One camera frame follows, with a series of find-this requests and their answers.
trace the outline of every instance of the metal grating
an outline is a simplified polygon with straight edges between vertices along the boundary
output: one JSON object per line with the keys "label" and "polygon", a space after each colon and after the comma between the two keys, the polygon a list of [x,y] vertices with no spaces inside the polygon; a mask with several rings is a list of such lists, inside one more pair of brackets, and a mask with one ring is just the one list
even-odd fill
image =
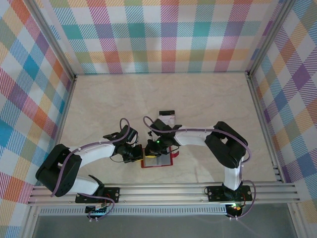
{"label": "metal grating", "polygon": [[[139,216],[178,216],[178,215],[223,215],[225,205],[175,205],[175,206],[120,206],[116,205],[110,215],[139,215]],[[86,215],[84,206],[76,207],[42,207],[40,216],[75,216]]]}

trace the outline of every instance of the small box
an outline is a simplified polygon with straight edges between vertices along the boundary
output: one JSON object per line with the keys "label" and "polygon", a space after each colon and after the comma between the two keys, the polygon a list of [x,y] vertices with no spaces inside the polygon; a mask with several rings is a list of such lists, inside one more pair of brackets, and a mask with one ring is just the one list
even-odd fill
{"label": "small box", "polygon": [[159,111],[158,119],[160,119],[166,125],[175,125],[176,124],[175,110]]}

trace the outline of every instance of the marble floor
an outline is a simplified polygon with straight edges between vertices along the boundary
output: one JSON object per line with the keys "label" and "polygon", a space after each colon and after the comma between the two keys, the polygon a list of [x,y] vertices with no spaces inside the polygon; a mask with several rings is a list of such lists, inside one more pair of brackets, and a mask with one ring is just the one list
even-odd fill
{"label": "marble floor", "polygon": [[[119,131],[119,120],[129,119],[145,146],[145,115],[176,110],[176,122],[190,127],[215,125],[222,120],[249,143],[252,160],[243,178],[274,181],[272,163],[243,73],[118,74],[79,76],[61,143],[79,146]],[[223,166],[207,147],[183,146],[174,165],[142,169],[140,162],[115,163],[103,158],[82,167],[104,183],[160,183],[223,181]],[[114,160],[122,157],[116,155]]]}

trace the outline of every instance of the colorful plaid backdrop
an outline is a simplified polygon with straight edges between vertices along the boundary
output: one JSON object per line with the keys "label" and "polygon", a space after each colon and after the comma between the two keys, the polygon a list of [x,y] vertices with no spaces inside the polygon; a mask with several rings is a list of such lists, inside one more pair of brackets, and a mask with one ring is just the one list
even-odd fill
{"label": "colorful plaid backdrop", "polygon": [[274,10],[271,18],[268,21],[268,24],[266,25],[266,28],[265,28],[265,30],[262,33],[261,39],[259,40],[259,42],[257,44],[257,47],[256,47],[255,51],[253,52],[253,55],[252,55],[251,60],[250,60],[250,62],[248,64],[248,67],[246,68],[246,71],[250,71],[250,69],[251,69],[251,67],[252,67],[252,65],[254,63],[254,60],[257,58],[259,50],[263,46],[264,41],[266,39],[266,36],[268,35],[268,33],[270,32],[271,28],[273,27],[274,21],[276,20],[276,17],[278,16],[278,14],[279,14],[284,2],[285,2],[285,0],[278,0],[278,4],[275,7],[275,10]]}
{"label": "colorful plaid backdrop", "polygon": [[317,0],[297,0],[254,78],[277,155],[317,232]]}
{"label": "colorful plaid backdrop", "polygon": [[0,237],[17,236],[70,80],[22,0],[0,0]]}
{"label": "colorful plaid backdrop", "polygon": [[66,56],[92,74],[245,71],[277,2],[37,0]]}

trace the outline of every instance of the robotic arm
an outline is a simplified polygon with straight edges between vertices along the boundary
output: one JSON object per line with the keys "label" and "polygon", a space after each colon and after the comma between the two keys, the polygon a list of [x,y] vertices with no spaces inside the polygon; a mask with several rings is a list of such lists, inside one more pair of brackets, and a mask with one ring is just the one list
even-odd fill
{"label": "robotic arm", "polygon": [[248,142],[226,123],[219,121],[214,127],[190,129],[176,125],[173,129],[157,119],[150,128],[159,137],[156,141],[148,140],[145,156],[159,156],[166,154],[169,146],[200,145],[207,146],[218,161],[224,165],[224,189],[232,197],[242,185],[240,168],[246,154],[246,149],[235,139],[218,132],[207,132],[208,129],[221,130],[238,138],[246,146]]}
{"label": "robotic arm", "polygon": [[[167,148],[172,145],[207,146],[225,167],[225,180],[221,194],[224,194],[228,201],[239,201],[243,183],[240,168],[248,143],[230,126],[219,121],[214,127],[209,128],[186,128],[176,125],[172,129],[157,119],[148,127],[158,136],[158,139],[148,140],[145,148],[146,157],[167,154]],[[70,149],[62,144],[57,145],[38,169],[36,179],[57,197],[75,192],[86,194],[86,197],[82,194],[76,197],[76,202],[77,199],[81,200],[79,203],[104,202],[96,198],[89,200],[89,197],[105,197],[112,191],[105,188],[104,184],[92,175],[89,175],[91,178],[77,176],[79,169],[95,160],[116,154],[120,154],[125,163],[142,159],[142,145],[136,145],[137,137],[138,132],[126,125],[121,132],[106,135],[101,141],[82,148]]]}
{"label": "robotic arm", "polygon": [[[79,169],[88,163],[116,154],[122,155],[125,163],[141,159],[143,157],[142,146],[136,145],[137,137],[137,131],[126,125],[121,132],[105,135],[99,143],[93,143],[86,149],[68,148],[59,144],[52,149],[36,172],[35,177],[52,192],[58,185],[55,193],[56,197],[71,192],[102,196],[104,195],[104,184],[92,175],[89,175],[91,178],[77,176]],[[69,155],[70,157],[64,165],[62,177],[58,184],[61,166]]]}

